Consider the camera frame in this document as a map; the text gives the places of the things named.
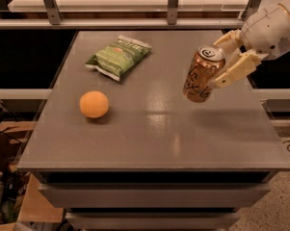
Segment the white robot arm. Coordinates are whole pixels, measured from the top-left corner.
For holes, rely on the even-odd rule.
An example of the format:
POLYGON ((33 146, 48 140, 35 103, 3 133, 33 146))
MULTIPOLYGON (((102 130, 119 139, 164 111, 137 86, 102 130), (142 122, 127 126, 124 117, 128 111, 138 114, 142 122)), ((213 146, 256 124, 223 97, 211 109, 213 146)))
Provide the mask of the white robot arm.
POLYGON ((208 80, 210 88, 223 88, 245 78, 262 61, 290 52, 290 0, 252 14, 241 29, 231 30, 214 44, 225 53, 225 66, 208 80))

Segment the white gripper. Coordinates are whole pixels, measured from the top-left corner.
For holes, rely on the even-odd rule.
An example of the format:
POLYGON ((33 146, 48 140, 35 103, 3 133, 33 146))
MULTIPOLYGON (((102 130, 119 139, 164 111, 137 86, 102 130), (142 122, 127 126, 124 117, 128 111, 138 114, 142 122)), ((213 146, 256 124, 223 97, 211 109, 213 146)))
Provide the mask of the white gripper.
POLYGON ((290 52, 290 4, 260 10, 248 18, 241 31, 231 30, 213 45, 221 48, 227 59, 225 67, 208 81, 210 88, 220 89, 254 72, 261 64, 259 54, 266 54, 270 61, 290 52), (241 41, 249 51, 239 50, 241 41))

